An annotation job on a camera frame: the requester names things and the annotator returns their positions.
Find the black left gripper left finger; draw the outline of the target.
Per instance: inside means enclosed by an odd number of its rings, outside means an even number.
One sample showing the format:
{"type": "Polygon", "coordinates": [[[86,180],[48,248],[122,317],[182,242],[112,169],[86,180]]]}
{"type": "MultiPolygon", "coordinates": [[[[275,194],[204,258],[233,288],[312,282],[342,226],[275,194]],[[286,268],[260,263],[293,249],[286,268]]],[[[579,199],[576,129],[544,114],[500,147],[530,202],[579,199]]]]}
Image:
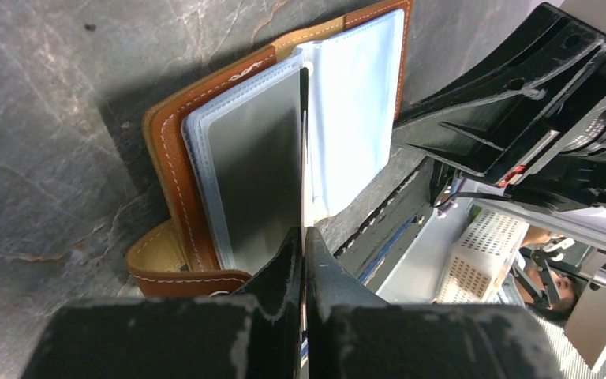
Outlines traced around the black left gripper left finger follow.
{"type": "Polygon", "coordinates": [[[25,378],[293,377],[300,368],[302,231],[230,295],[90,298],[51,318],[25,378]]]}

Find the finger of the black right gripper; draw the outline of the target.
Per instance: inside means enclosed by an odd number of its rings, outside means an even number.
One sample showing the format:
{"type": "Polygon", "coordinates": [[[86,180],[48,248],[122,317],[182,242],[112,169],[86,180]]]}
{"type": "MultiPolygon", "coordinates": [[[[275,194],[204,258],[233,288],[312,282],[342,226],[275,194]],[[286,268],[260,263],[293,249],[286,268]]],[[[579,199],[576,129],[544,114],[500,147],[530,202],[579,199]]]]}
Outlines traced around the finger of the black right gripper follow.
{"type": "Polygon", "coordinates": [[[533,119],[402,121],[393,142],[489,185],[589,178],[606,151],[606,83],[584,83],[533,119]]]}
{"type": "Polygon", "coordinates": [[[402,121],[536,118],[606,61],[606,33],[548,3],[459,79],[403,111],[402,121]]]}

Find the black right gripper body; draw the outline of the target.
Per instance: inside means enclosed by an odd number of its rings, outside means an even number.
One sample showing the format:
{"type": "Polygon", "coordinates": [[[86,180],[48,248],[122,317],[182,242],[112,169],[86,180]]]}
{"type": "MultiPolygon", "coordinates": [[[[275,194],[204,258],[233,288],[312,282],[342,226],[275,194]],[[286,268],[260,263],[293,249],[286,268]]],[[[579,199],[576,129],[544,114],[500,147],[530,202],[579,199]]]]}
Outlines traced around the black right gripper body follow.
{"type": "Polygon", "coordinates": [[[496,185],[540,212],[606,209],[606,44],[539,43],[509,67],[519,71],[510,89],[541,98],[502,121],[497,136],[510,145],[496,164],[496,185]]]}

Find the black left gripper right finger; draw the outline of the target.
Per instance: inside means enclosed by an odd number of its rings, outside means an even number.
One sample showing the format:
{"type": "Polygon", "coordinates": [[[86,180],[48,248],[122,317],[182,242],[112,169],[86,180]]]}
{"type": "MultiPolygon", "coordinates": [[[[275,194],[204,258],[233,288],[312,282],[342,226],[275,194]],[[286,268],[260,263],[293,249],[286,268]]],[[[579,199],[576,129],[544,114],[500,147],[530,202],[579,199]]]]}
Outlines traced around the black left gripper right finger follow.
{"type": "Polygon", "coordinates": [[[392,305],[305,232],[312,378],[560,378],[541,326],[498,304],[392,305]]]}

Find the brown leather card holder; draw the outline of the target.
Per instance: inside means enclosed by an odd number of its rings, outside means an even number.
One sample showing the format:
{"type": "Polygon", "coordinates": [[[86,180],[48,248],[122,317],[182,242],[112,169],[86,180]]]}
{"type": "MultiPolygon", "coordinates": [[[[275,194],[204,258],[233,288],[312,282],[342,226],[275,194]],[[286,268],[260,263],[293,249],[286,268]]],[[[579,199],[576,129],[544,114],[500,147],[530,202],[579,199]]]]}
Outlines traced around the brown leather card holder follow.
{"type": "Polygon", "coordinates": [[[125,256],[143,295],[236,291],[290,229],[370,184],[391,154],[411,10],[382,1],[289,32],[147,111],[170,218],[125,256]]]}

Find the grey card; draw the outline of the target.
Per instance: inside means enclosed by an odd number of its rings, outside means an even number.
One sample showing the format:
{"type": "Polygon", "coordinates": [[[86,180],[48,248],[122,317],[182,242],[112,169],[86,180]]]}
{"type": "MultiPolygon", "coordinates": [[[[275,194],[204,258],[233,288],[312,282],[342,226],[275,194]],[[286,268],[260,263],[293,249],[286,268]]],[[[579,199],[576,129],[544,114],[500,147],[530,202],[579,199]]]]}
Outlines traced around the grey card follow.
{"type": "Polygon", "coordinates": [[[300,216],[300,74],[219,117],[208,130],[237,269],[257,273],[300,216]]]}

